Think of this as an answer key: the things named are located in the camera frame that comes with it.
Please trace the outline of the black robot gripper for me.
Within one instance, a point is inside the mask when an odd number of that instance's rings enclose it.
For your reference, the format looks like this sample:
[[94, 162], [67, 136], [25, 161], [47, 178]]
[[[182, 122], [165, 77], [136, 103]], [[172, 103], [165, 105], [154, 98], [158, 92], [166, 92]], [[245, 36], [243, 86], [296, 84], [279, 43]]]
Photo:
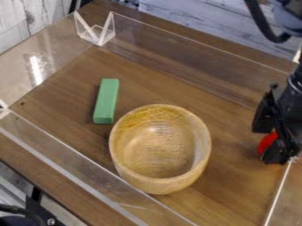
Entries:
[[302, 152], [302, 64], [283, 87], [275, 84], [257, 106], [252, 131], [277, 132], [279, 138], [260, 156], [265, 164], [285, 164]]

